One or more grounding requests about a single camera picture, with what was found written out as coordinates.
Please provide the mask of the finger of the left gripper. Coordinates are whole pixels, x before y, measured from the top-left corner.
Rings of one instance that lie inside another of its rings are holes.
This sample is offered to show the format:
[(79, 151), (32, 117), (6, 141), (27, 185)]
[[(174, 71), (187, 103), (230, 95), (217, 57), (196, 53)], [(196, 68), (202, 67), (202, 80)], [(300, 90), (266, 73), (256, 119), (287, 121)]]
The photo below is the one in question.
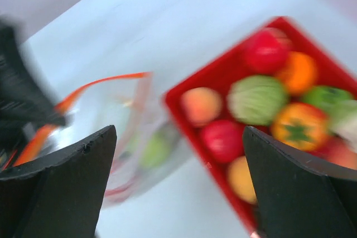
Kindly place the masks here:
[(1, 130), (28, 123), (64, 126), (66, 119), (27, 71), (14, 28), (1, 23)]

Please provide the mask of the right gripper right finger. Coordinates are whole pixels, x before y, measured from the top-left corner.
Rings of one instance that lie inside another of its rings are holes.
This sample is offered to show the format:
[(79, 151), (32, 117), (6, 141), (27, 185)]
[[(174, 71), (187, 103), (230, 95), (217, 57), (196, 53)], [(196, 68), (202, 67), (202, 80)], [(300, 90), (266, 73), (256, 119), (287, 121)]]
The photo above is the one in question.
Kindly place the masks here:
[(243, 144), (267, 237), (356, 237), (356, 171), (245, 127)]

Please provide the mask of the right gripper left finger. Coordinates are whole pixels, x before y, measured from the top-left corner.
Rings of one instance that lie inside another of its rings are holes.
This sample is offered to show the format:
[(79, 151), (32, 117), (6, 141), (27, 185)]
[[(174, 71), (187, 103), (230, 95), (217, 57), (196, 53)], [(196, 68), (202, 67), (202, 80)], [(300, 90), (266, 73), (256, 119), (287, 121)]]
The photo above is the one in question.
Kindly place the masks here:
[(94, 237), (117, 141), (113, 125), (1, 172), (1, 237)]

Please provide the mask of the white cauliflower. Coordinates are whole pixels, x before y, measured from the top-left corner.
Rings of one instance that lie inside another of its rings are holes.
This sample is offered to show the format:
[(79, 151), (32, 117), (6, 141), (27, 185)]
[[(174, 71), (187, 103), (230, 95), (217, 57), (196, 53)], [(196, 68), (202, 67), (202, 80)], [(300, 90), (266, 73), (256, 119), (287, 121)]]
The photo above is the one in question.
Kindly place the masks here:
[(356, 147), (356, 100), (345, 100), (332, 110), (330, 130)]

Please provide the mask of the green apple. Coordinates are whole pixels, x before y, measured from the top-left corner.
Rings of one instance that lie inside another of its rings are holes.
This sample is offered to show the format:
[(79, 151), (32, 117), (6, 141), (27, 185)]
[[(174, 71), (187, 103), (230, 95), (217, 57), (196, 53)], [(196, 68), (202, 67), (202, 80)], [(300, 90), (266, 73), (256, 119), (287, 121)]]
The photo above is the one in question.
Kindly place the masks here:
[(142, 168), (156, 168), (162, 165), (170, 156), (172, 145), (162, 134), (154, 134), (140, 159)]

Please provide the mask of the clear zip top bag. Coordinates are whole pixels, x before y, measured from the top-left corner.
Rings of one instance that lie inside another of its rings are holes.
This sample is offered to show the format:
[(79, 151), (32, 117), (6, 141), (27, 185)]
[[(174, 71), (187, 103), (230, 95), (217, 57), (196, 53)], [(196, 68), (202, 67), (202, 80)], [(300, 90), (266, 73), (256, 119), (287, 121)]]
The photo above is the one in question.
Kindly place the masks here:
[[(110, 207), (138, 196), (161, 182), (188, 159), (181, 134), (169, 120), (152, 89), (151, 72), (106, 77), (85, 84), (57, 104), (68, 118), (64, 127), (41, 127), (15, 160), (20, 165), (67, 147), (113, 125), (117, 131), (112, 167), (103, 205)], [(150, 138), (162, 134), (172, 150), (156, 168), (142, 168), (140, 159)]]

